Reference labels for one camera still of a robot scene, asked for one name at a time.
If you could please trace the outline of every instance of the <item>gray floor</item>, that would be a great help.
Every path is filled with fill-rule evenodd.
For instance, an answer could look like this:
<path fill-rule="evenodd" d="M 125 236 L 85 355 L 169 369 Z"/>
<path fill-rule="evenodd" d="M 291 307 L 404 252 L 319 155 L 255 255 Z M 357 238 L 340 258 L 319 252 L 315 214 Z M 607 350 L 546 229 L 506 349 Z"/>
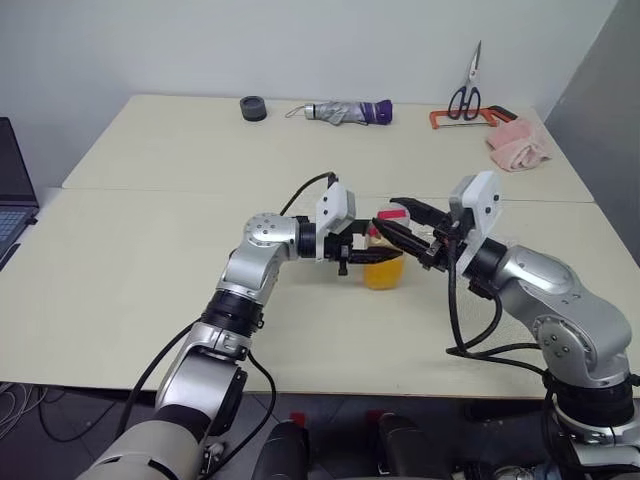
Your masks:
<path fill-rule="evenodd" d="M 224 439 L 238 443 L 263 417 L 268 395 L 245 395 L 240 411 Z M 86 428 L 109 402 L 67 394 L 45 406 L 48 425 L 59 436 L 71 436 Z M 495 464 L 535 463 L 544 459 L 536 414 L 490 423 L 471 423 L 461 415 L 464 402 L 444 398 L 367 397 L 333 395 L 279 395 L 273 418 L 263 431 L 218 475 L 224 479 L 249 479 L 269 431 L 291 412 L 303 412 L 310 431 L 312 480 L 344 478 L 375 473 L 375 462 L 365 428 L 368 410 L 393 411 L 414 420 L 433 438 L 434 455 L 449 459 L 480 459 Z M 117 405 L 81 440 L 60 444 L 43 432 L 37 411 L 0 442 L 0 478 L 62 480 L 75 478 L 107 447 L 122 405 Z M 150 415 L 136 407 L 133 421 Z"/>

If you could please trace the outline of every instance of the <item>black cable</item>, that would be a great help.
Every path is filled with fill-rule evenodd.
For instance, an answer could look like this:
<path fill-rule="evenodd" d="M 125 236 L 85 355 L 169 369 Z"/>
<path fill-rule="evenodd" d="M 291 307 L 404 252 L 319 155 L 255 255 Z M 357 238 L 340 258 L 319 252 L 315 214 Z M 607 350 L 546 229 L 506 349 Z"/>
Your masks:
<path fill-rule="evenodd" d="M 635 465 L 623 465 L 623 464 L 611 464 L 611 465 L 598 465 L 598 466 L 591 466 L 591 467 L 585 467 L 584 465 L 580 465 L 579 463 L 576 462 L 570 462 L 568 460 L 566 460 L 565 458 L 562 458 L 560 455 L 558 455 L 558 452 L 556 450 L 556 448 L 553 445 L 553 437 L 551 435 L 551 432 L 549 430 L 549 422 L 552 421 L 551 419 L 551 412 L 552 412 L 552 407 L 553 407 L 553 394 L 554 391 L 552 389 L 551 386 L 549 386 L 549 388 L 547 389 L 547 394 L 544 397 L 544 401 L 542 403 L 542 415 L 540 417 L 541 420 L 541 430 L 542 430 L 542 441 L 544 443 L 544 447 L 547 450 L 547 453 L 549 454 L 549 457 L 551 457 L 551 460 L 553 460 L 556 464 L 558 464 L 560 467 L 564 467 L 568 470 L 573 470 L 575 472 L 580 472 L 580 473 L 599 473 L 599 472 L 615 472 L 615 473 L 636 473 L 636 472 L 640 472 L 640 468 L 636 467 Z M 578 458 L 577 457 L 577 453 L 575 452 L 575 449 L 573 448 L 573 444 L 567 440 L 567 445 L 569 446 L 569 448 L 571 448 L 573 450 L 573 457 L 574 458 Z"/>
<path fill-rule="evenodd" d="M 180 332 L 171 339 L 169 343 L 167 343 L 160 352 L 155 356 L 155 358 L 151 361 L 149 366 L 147 366 L 146 370 L 142 373 L 138 381 L 136 382 L 133 390 L 129 393 L 129 397 L 127 397 L 127 401 L 124 404 L 124 410 L 122 410 L 122 414 L 120 415 L 120 420 L 118 422 L 118 427 L 116 428 L 115 439 L 117 439 L 120 435 L 124 433 L 127 429 L 127 423 L 129 422 L 129 417 L 131 416 L 131 410 L 133 410 L 133 406 L 138 399 L 138 395 L 142 391 L 142 387 L 144 386 L 147 379 L 151 376 L 153 371 L 156 369 L 158 364 L 162 361 L 169 350 L 171 350 L 187 333 L 191 330 L 193 323 L 190 323 L 186 327 L 184 327 Z"/>
<path fill-rule="evenodd" d="M 307 187 L 316 183 L 318 180 L 322 180 L 323 178 L 336 179 L 337 176 L 333 172 L 324 172 L 324 173 L 321 173 L 320 175 L 316 175 L 315 177 L 307 180 L 296 191 L 296 193 L 293 194 L 293 196 L 289 199 L 289 201 L 285 204 L 285 206 L 282 207 L 282 210 L 280 210 L 280 216 L 282 217 L 284 216 L 285 213 L 287 213 L 287 210 L 289 210 L 289 207 L 293 204 L 293 202 L 296 201 L 296 199 L 302 194 L 302 192 L 304 192 L 307 189 Z"/>
<path fill-rule="evenodd" d="M 273 414 L 273 409 L 276 406 L 276 396 L 277 396 L 276 384 L 273 381 L 273 377 L 267 371 L 266 368 L 264 368 L 262 365 L 260 365 L 260 363 L 258 363 L 258 361 L 255 359 L 255 357 L 251 352 L 249 352 L 248 357 L 249 357 L 249 361 L 251 361 L 253 366 L 256 367 L 258 370 L 260 370 L 260 372 L 266 377 L 267 381 L 269 382 L 269 387 L 271 388 L 271 401 L 269 402 L 269 407 L 267 408 L 267 412 L 265 413 L 260 423 L 251 431 L 251 433 L 249 433 L 249 435 L 247 435 L 244 438 L 244 440 L 242 440 L 238 444 L 238 446 L 231 451 L 229 455 L 227 455 L 222 460 L 220 460 L 220 462 L 216 463 L 215 467 L 207 475 L 202 477 L 200 480 L 210 479 L 213 475 L 219 472 L 222 467 L 224 467 L 227 463 L 229 463 L 229 461 L 233 457 L 235 457 L 238 454 L 238 452 L 242 450 L 247 445 L 247 443 L 249 443 L 253 439 L 253 437 L 255 437 L 258 434 L 260 430 L 262 430 L 262 427 L 265 426 L 265 424 L 269 420 L 269 417 L 271 417 L 271 415 Z"/>
<path fill-rule="evenodd" d="M 67 394 L 67 392 L 62 392 L 60 395 L 58 395 L 56 398 L 54 398 L 53 400 L 47 400 L 47 397 L 45 396 L 42 399 L 43 403 L 48 403 L 48 404 L 52 404 L 52 403 L 56 403 L 58 402 L 62 397 L 64 397 Z"/>
<path fill-rule="evenodd" d="M 44 394 L 44 390 L 39 387 L 39 390 L 42 394 Z M 107 413 L 109 413 L 109 411 L 111 411 L 111 409 L 113 407 L 115 407 L 117 402 L 113 402 L 111 403 L 111 405 L 109 405 L 104 412 L 102 412 L 98 418 L 96 418 L 93 422 L 91 422 L 91 424 L 85 428 L 82 432 L 73 435 L 71 437 L 68 438 L 61 438 L 58 437 L 56 434 L 54 434 L 49 427 L 47 426 L 47 423 L 44 420 L 44 408 L 43 408 L 43 402 L 38 403 L 38 417 L 40 419 L 40 425 L 42 425 L 42 429 L 44 430 L 44 433 L 47 434 L 47 437 L 49 437 L 51 440 L 53 440 L 54 442 L 57 443 L 69 443 L 69 442 L 74 442 L 82 437 L 84 437 L 87 433 L 89 433 L 91 430 L 93 430 L 95 428 L 95 426 L 100 423 L 100 420 L 102 420 Z"/>
<path fill-rule="evenodd" d="M 492 363 L 501 363 L 503 365 L 511 365 L 513 367 L 524 368 L 531 372 L 537 373 L 538 375 L 544 375 L 544 370 L 536 367 L 535 365 L 531 365 L 526 362 L 521 362 L 519 360 L 511 360 L 508 358 L 496 358 L 491 355 L 495 355 L 497 353 L 504 353 L 511 350 L 518 350 L 522 348 L 536 348 L 535 344 L 511 344 L 504 345 L 502 347 L 498 347 L 495 349 L 487 350 L 485 352 L 472 353 L 467 350 L 469 346 L 475 346 L 481 341 L 485 340 L 498 326 L 500 322 L 500 318 L 502 317 L 502 302 L 497 294 L 493 295 L 494 302 L 496 304 L 496 313 L 494 315 L 493 320 L 489 327 L 485 329 L 480 335 L 475 337 L 473 340 L 466 342 L 462 338 L 462 333 L 460 331 L 460 319 L 458 317 L 458 300 L 457 300 L 457 278 L 456 278 L 456 251 L 457 251 L 457 241 L 454 239 L 449 239 L 449 244 L 447 246 L 447 256 L 448 256 L 448 300 L 449 300 L 449 320 L 451 322 L 451 331 L 453 333 L 453 339 L 455 341 L 456 346 L 447 349 L 447 353 L 451 355 L 455 355 L 458 357 L 470 358 L 473 360 L 481 360 L 484 362 L 492 362 Z"/>

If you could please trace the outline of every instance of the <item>robotic arm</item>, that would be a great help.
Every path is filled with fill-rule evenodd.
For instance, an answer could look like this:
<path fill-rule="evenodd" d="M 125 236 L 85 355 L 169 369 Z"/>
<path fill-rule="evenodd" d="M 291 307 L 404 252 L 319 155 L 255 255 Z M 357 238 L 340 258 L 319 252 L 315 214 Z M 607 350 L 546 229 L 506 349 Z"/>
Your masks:
<path fill-rule="evenodd" d="M 244 227 L 216 292 L 184 341 L 156 396 L 152 420 L 118 438 L 81 480 L 187 480 L 203 468 L 205 441 L 226 432 L 238 410 L 247 374 L 238 366 L 262 328 L 262 309 L 290 260 L 377 263 L 398 257 L 396 249 L 353 248 L 369 220 L 355 220 L 355 201 L 337 179 L 316 205 L 316 223 L 306 217 L 261 213 Z"/>
<path fill-rule="evenodd" d="M 432 244 L 395 223 L 373 223 L 427 269 L 447 270 L 448 249 L 456 245 L 457 274 L 470 280 L 470 290 L 490 298 L 479 285 L 491 285 L 505 310 L 527 327 L 548 367 L 556 421 L 580 465 L 640 466 L 640 410 L 625 353 L 629 323 L 560 260 L 487 238 L 499 199 L 490 172 L 465 178 L 449 199 L 449 213 L 410 198 L 391 199 L 407 207 L 412 220 L 434 227 Z"/>
<path fill-rule="evenodd" d="M 247 377 L 238 362 L 263 325 L 262 309 L 280 266 L 301 258 L 331 260 L 346 275 L 347 263 L 400 254 L 353 248 L 353 235 L 364 235 L 370 220 L 355 220 L 353 194 L 333 180 L 316 205 L 316 223 L 275 213 L 246 223 L 213 298 L 162 381 L 153 419 L 127 430 L 81 480 L 187 480 L 206 472 L 205 441 L 227 431 L 235 417 Z M 488 298 L 482 285 L 490 284 L 532 333 L 549 368 L 557 422 L 570 433 L 579 463 L 640 465 L 639 410 L 625 355 L 629 324 L 559 260 L 487 238 L 500 213 L 495 175 L 464 179 L 449 213 L 410 198 L 391 201 L 407 207 L 415 222 L 433 227 L 436 238 L 429 244 L 405 227 L 374 219 L 391 243 L 425 268 L 446 271 L 453 255 L 454 274 L 469 278 L 472 291 Z"/>

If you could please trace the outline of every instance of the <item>black roll of tape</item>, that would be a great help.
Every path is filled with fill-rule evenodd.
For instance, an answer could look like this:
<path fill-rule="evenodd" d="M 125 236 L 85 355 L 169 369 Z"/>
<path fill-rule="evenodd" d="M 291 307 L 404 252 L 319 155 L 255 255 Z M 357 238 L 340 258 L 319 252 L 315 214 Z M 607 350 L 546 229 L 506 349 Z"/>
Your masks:
<path fill-rule="evenodd" d="M 267 107 L 262 97 L 250 96 L 240 100 L 240 110 L 245 120 L 259 122 L 267 116 Z"/>

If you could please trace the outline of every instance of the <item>scissors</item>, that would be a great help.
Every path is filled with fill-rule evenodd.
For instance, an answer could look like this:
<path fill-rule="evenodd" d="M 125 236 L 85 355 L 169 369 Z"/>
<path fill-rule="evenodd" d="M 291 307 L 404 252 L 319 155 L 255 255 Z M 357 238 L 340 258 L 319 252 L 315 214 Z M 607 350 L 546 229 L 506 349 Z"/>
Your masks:
<path fill-rule="evenodd" d="M 452 120 L 458 120 L 460 115 L 467 121 L 473 120 L 478 116 L 478 112 L 480 111 L 480 91 L 475 86 L 475 78 L 478 73 L 478 64 L 480 63 L 481 46 L 482 41 L 479 41 L 476 51 L 471 58 L 469 72 L 464 85 L 456 90 L 449 102 L 447 115 Z"/>

